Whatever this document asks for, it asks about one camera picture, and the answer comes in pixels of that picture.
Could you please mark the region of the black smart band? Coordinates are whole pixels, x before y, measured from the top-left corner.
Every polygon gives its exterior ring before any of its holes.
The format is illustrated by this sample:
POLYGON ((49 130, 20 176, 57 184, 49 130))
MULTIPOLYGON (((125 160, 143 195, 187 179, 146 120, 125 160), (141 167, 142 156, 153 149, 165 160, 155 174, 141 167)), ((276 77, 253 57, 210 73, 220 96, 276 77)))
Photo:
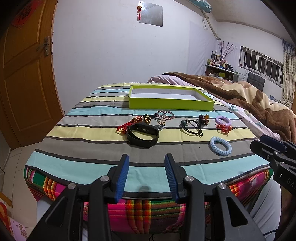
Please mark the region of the black smart band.
POLYGON ((126 136, 130 145, 150 148, 157 143, 159 130, 153 125, 135 123, 127 127, 126 136))

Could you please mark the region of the black gold chain charm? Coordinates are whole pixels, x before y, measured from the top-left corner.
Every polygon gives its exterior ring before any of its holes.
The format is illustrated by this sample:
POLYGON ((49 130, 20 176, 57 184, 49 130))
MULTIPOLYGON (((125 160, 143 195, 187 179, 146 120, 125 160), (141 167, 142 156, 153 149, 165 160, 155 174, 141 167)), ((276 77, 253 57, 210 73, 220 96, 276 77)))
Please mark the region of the black gold chain charm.
POLYGON ((151 123, 151 117, 148 114, 145 114, 142 117, 143 117, 144 123, 146 123, 147 125, 151 123))

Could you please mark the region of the wall air conditioner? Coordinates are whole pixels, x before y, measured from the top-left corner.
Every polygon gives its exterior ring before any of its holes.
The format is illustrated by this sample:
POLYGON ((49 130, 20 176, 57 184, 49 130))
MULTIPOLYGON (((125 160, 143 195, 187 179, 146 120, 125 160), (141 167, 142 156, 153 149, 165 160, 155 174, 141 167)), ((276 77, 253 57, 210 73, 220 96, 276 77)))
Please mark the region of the wall air conditioner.
POLYGON ((206 13, 210 13, 212 11, 212 6, 205 0, 189 0, 189 2, 206 13))

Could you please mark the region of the grey hair elastic with flower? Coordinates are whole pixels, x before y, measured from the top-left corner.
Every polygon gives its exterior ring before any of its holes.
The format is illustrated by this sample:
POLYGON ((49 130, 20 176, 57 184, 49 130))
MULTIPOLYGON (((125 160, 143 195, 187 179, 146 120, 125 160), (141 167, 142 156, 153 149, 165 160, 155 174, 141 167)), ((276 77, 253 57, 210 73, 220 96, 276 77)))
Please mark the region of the grey hair elastic with flower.
POLYGON ((164 118, 160 118, 159 116, 152 115, 152 125, 155 126, 158 131, 161 131, 166 124, 166 120, 164 118))

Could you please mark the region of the purple branch bouquet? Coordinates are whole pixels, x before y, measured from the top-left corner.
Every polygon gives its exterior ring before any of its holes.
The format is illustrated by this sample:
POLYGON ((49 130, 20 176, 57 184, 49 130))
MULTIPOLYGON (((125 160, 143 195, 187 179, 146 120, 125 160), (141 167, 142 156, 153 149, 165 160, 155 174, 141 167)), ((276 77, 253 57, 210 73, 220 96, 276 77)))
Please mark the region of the purple branch bouquet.
POLYGON ((227 44, 224 43, 222 40, 218 40, 218 48, 219 48, 219 56, 220 56, 220 63, 223 63, 226 60, 226 57, 237 50, 237 47, 234 44, 227 44))

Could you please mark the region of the brown beige fleece blanket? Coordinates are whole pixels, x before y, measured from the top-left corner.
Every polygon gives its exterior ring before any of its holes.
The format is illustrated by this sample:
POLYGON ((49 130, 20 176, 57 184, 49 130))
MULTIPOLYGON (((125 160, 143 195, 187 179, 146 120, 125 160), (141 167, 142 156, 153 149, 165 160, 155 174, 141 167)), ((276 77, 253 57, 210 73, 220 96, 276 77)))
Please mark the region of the brown beige fleece blanket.
POLYGON ((201 87, 219 99, 245 109, 283 140, 295 143, 294 112, 281 103, 271 102, 265 93, 249 82, 231 83, 220 78, 177 72, 166 74, 201 87))

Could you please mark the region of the red chinese knot ornament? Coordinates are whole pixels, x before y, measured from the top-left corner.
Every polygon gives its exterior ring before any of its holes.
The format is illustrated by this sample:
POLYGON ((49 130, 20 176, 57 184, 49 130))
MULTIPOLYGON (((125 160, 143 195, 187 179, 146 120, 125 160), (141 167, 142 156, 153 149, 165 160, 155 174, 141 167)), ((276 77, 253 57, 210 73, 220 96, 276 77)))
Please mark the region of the red chinese knot ornament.
POLYGON ((138 6, 137 6, 137 21, 140 21, 141 19, 142 6, 140 4, 141 4, 141 1, 138 2, 138 6))

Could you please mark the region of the black elastic teal bead tie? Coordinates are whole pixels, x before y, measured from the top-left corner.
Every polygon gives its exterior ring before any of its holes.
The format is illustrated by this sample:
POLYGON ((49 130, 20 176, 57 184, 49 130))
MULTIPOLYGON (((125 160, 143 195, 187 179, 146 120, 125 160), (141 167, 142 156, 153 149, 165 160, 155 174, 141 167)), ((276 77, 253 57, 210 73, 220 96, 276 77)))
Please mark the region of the black elastic teal bead tie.
POLYGON ((198 137, 203 137, 203 131, 202 131, 202 126, 199 121, 197 120, 189 120, 185 119, 182 120, 180 123, 180 127, 187 133, 198 136, 198 137))

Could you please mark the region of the lime green tray box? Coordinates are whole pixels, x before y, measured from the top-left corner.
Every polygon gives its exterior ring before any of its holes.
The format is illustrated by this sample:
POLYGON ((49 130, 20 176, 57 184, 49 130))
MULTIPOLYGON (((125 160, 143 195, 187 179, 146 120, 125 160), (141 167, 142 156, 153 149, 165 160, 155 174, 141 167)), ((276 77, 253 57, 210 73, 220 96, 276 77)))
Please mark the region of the lime green tray box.
POLYGON ((129 91, 130 109, 212 111, 215 101, 197 88, 167 84, 136 84, 129 91))

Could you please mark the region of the silver wall mirror sheet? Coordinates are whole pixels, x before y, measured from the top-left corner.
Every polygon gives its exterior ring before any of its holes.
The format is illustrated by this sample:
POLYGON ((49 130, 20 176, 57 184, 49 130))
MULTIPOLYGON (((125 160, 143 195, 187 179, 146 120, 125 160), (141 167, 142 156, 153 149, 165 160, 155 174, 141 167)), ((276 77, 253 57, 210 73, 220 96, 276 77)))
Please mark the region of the silver wall mirror sheet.
POLYGON ((163 26, 163 7, 157 4, 141 1, 142 12, 139 23, 163 26))

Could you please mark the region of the striped pastel cloth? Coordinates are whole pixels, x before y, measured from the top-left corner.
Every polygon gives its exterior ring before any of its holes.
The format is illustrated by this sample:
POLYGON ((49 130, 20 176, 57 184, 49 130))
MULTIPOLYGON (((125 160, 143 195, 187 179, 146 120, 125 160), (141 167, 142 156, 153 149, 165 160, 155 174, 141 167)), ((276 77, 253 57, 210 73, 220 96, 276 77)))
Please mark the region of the striped pastel cloth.
POLYGON ((130 84, 97 88, 71 109, 32 152, 25 168, 32 168, 62 184, 90 184, 118 164, 130 159, 124 197, 168 198, 165 155, 205 184, 231 184, 270 169, 267 161, 250 150, 256 136, 221 102, 208 111, 203 137, 181 129, 185 119, 197 119, 200 110, 173 110, 157 143, 150 148, 130 145, 116 130, 132 118, 154 115, 154 109, 130 109, 130 84))

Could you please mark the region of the orange wooden door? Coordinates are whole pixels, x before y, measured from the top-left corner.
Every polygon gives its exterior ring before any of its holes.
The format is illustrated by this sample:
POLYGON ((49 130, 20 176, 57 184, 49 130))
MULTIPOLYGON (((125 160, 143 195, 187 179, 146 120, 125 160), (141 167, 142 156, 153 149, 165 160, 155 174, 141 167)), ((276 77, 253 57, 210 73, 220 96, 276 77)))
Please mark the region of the orange wooden door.
POLYGON ((20 28, 1 36, 1 132, 14 150, 38 143, 63 117, 53 70, 57 1, 44 1, 20 28), (51 37, 51 54, 36 49, 51 37))

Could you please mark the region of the colourful plaid blanket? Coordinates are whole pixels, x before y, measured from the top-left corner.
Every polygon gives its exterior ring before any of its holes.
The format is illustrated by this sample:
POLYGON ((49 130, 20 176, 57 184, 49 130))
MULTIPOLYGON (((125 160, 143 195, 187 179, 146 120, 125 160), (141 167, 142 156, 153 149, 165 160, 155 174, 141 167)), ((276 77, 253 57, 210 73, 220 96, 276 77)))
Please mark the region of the colourful plaid blanket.
MULTIPOLYGON (((255 200, 272 174, 272 169, 265 169, 229 184, 229 188, 243 205, 247 205, 255 200)), ((65 189, 65 185, 32 168, 26 167, 23 176, 36 201, 43 197, 54 201, 65 189)), ((176 204, 173 199, 121 199, 118 204, 108 205, 108 214, 110 226, 114 232, 157 234, 176 232, 183 224, 185 209, 185 204, 176 204)))

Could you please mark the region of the barred window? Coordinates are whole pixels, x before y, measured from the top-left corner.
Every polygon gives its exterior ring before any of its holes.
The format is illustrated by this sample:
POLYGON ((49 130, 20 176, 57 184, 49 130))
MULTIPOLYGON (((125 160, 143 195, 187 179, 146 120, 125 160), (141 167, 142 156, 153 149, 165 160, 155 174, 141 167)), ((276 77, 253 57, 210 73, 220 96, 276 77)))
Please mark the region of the barred window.
POLYGON ((265 54, 241 46, 239 67, 266 77, 282 87, 283 64, 265 54))

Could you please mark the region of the brass door latch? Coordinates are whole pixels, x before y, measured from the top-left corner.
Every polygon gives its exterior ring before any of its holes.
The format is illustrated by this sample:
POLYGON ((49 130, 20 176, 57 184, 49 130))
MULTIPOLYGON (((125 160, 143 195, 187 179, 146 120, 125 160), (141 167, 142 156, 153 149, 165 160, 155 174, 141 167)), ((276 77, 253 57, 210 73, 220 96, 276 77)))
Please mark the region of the brass door latch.
POLYGON ((43 44, 41 44, 36 51, 39 52, 43 50, 44 51, 44 56, 49 56, 51 54, 51 37, 50 36, 46 36, 44 38, 44 42, 43 44))

